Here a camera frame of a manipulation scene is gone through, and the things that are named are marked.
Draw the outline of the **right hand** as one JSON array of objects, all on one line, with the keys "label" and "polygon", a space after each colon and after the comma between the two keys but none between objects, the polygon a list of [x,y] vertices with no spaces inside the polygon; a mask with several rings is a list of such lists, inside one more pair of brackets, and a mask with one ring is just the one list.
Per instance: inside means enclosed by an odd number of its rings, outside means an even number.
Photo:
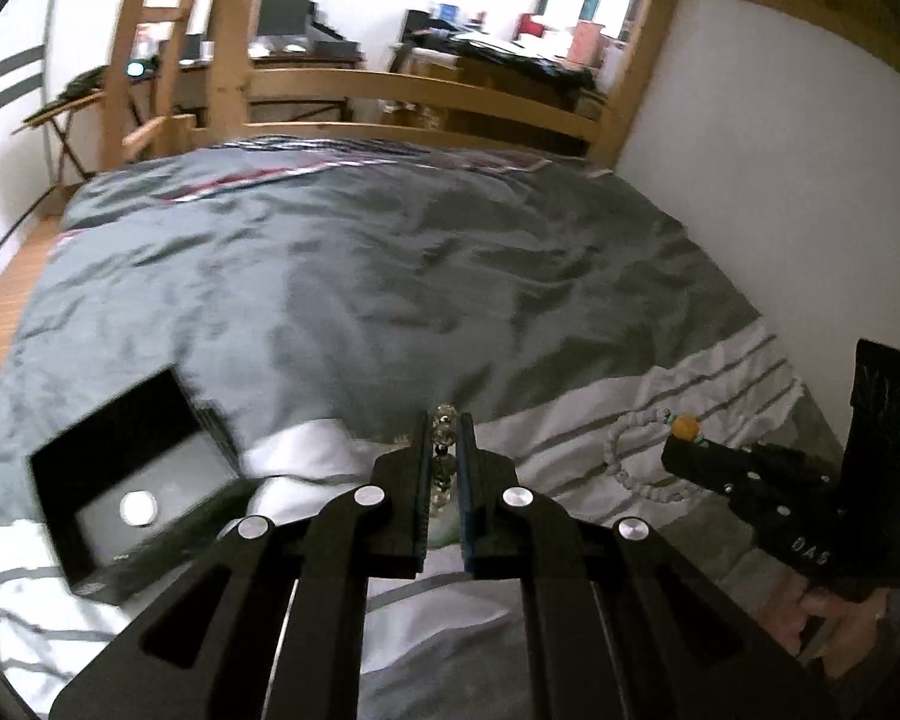
[{"label": "right hand", "polygon": [[759,608],[756,622],[788,655],[820,660],[827,678],[839,679],[877,645],[893,596],[893,589],[880,587],[855,603],[790,574]]}]

